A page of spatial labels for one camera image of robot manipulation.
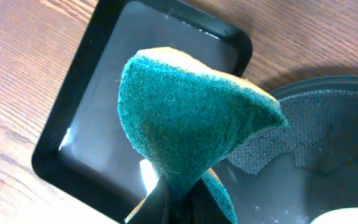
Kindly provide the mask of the light green plate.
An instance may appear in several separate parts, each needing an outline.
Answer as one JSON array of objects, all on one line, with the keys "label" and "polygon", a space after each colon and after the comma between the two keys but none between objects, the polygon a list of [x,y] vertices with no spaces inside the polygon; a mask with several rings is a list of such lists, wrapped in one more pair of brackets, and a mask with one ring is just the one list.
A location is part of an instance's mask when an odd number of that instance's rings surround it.
[{"label": "light green plate", "polygon": [[358,207],[326,212],[315,218],[311,224],[358,224]]}]

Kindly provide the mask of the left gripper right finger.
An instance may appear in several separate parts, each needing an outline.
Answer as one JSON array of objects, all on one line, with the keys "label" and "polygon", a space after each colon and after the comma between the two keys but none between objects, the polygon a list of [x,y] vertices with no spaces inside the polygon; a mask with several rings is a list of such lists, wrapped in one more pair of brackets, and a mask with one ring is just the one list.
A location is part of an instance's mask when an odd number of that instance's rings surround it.
[{"label": "left gripper right finger", "polygon": [[231,224],[213,198],[205,182],[199,179],[187,193],[186,206],[189,224]]}]

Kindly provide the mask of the green yellow sponge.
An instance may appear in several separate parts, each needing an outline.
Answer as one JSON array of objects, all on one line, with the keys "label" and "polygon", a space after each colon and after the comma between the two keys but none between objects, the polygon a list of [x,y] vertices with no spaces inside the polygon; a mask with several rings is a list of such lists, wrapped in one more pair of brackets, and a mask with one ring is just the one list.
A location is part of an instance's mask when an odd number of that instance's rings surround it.
[{"label": "green yellow sponge", "polygon": [[171,47],[143,49],[125,64],[117,101],[132,147],[172,191],[175,222],[198,181],[236,223],[229,194],[213,166],[259,131],[287,125],[279,102],[252,82],[209,68]]}]

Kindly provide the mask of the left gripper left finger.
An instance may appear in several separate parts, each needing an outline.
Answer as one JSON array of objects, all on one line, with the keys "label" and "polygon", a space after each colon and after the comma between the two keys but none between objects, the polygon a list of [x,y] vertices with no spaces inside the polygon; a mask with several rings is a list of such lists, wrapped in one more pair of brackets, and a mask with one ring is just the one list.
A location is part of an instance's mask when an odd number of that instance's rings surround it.
[{"label": "left gripper left finger", "polygon": [[172,206],[172,190],[164,175],[147,196],[137,213],[132,217],[132,224],[169,224]]}]

